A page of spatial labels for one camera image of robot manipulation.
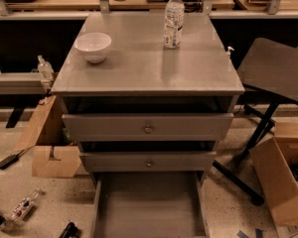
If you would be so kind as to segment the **white pump dispenser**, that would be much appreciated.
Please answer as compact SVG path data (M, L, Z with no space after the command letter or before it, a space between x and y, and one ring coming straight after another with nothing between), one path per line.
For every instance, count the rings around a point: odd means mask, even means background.
M229 58L231 58L231 55L234 52L234 48L231 46L227 46L226 54L228 55Z

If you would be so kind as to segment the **black object bottom floor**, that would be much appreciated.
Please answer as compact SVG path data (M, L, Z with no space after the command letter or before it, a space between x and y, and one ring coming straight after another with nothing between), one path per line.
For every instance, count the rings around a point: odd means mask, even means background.
M59 238L79 238L78 228L73 222L70 222L62 231Z

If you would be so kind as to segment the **small clear bottle on shelf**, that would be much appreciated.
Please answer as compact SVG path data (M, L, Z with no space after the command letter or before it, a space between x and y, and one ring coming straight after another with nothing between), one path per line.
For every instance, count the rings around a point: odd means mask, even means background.
M53 68L42 56L38 56L38 71L43 79L53 79Z

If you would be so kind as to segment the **grey wooden drawer cabinet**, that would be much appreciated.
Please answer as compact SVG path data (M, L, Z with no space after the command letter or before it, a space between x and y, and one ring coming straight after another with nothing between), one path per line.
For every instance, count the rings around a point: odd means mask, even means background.
M187 15L176 49L163 44L163 21L162 14L151 12L91 14L82 31L107 34L111 50L96 64L77 50L69 52L52 89L63 115L229 113L233 118L243 87L210 19L198 13ZM220 141L74 142L80 156L101 152L217 154ZM157 172L88 173L96 191L103 173Z

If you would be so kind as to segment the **cardboard box left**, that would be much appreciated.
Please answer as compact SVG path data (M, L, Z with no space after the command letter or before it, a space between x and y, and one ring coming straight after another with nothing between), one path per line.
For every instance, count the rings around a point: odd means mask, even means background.
M64 140L62 115L55 96L41 100L14 148L33 150L33 177L73 178L86 174L78 147Z

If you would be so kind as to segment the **open cardboard box right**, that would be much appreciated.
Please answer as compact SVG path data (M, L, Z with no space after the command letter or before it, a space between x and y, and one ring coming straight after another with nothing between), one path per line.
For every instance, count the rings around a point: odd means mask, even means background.
M275 224L298 225L298 185L290 169L298 166L298 123L277 123L274 136L250 156Z

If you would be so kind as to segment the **black power adapter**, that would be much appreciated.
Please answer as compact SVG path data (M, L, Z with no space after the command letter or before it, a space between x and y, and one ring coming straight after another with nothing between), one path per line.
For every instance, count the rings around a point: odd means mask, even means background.
M2 161L0 161L0 170L5 170L8 167L10 167L12 164L19 161L20 157L27 153L27 150L22 150L18 152L17 154L11 154Z

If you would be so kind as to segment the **white ceramic bowl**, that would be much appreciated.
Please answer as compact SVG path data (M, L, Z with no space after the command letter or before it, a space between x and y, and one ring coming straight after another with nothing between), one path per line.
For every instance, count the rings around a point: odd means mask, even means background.
M111 47L111 38L104 33L86 33L77 37L74 48L87 61L98 63L106 59Z

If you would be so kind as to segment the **grey low shelf left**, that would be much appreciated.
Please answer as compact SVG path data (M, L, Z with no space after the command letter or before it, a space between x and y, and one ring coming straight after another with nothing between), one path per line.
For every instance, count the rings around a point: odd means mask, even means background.
M0 74L0 95L46 94L52 81L43 79L38 72Z

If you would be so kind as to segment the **black folding side table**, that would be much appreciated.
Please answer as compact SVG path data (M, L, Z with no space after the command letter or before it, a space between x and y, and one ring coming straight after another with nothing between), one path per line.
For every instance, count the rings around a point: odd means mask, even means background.
M256 38L250 46L237 73L245 88L271 94L273 98L264 114L250 107L247 113L258 114L260 122L236 158L235 167L247 157L249 151L273 126L272 115L282 103L298 105L298 47L293 48L269 39Z

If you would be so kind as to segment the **grey bottom drawer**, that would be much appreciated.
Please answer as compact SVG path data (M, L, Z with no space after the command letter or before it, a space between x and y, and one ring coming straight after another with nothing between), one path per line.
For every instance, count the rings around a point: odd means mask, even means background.
M91 238L210 238L195 172L98 176Z

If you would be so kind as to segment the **grey middle drawer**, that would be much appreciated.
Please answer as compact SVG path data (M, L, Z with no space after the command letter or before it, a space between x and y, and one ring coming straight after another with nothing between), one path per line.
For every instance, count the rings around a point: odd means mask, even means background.
M208 171L215 152L101 152L81 153L87 172Z

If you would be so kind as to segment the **plastic bottle on floor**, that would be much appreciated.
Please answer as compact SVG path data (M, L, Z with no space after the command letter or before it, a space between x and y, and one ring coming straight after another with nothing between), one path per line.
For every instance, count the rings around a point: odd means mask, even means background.
M12 230L15 226L20 225L28 213L35 207L38 197L44 192L37 188L31 194L25 196L12 212L4 219L0 230Z

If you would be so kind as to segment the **clear plastic water bottle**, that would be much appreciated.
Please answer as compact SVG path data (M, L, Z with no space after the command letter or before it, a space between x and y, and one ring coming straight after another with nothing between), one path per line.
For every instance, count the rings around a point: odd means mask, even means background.
M176 49L182 39L185 5L182 0L169 0L164 16L164 46Z

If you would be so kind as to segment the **grey drawer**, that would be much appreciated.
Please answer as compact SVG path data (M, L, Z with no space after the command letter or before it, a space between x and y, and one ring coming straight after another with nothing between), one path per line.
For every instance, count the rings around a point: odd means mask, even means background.
M215 152L101 152L81 153L87 172L208 171Z
M91 238L210 238L195 172L98 176Z
M219 141L232 121L225 114L64 114L77 142Z

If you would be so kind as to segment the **grey top drawer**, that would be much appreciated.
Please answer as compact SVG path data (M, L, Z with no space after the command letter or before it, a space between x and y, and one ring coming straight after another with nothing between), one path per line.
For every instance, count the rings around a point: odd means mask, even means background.
M219 141L232 121L225 114L64 114L77 142Z

